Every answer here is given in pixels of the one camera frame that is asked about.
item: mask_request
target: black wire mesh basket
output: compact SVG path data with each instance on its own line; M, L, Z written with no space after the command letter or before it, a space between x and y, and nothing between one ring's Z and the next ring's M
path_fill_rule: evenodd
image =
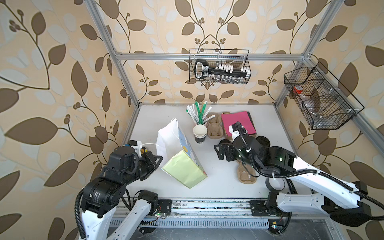
M333 86L325 74L337 80ZM364 109L361 102L320 62L284 74L284 85L312 130L336 130ZM352 106L353 100L358 107Z
M210 83L247 84L251 77L249 50L189 50L189 79Z

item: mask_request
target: gift bag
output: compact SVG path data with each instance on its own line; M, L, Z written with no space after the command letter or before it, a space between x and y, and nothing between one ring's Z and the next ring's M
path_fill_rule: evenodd
M192 188L207 177L176 118L158 131L156 144L156 154L163 156L161 169L186 187Z

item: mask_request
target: white table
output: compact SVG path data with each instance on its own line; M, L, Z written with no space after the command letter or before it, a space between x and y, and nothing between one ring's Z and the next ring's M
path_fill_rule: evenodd
M280 146L292 151L292 147L285 134L283 126L272 105L212 105L211 112L231 113L249 111L258 136L267 137L271 146ZM237 178L236 161L219 160L214 145L220 139L206 137L203 144L197 144L192 133L193 122L185 112L186 105L143 105L140 109L131 139L142 143L156 143L157 131L177 118L179 126L186 135L198 160L202 164L208 177L191 189L188 189L176 179L157 169L145 181L135 181L127 186L133 194L139 190L149 190L158 194L159 198L267 198L269 190L265 186L265 177L259 177L254 184L243 184ZM156 155L156 145L145 145ZM298 189L309 189L295 183ZM284 192L289 191L286 185Z

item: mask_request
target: floral wallpaper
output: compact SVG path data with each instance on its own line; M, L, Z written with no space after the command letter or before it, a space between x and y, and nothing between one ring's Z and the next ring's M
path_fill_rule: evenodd
M283 89L292 61L250 61L248 84L220 84L189 79L185 61L123 61L137 98L143 103L273 103Z
M327 0L96 0L118 52L302 53Z
M82 1L0 0L0 53L0 239L73 240L130 97Z
M365 106L360 114L384 134L384 2L346 0L324 33L312 58L323 63ZM335 131L310 130L292 96L279 111L298 154L309 164L345 181L360 180L369 195L384 202L384 157L349 121ZM373 215L383 212L371 206ZM340 225L350 240L384 239L383 223L369 221L359 227Z

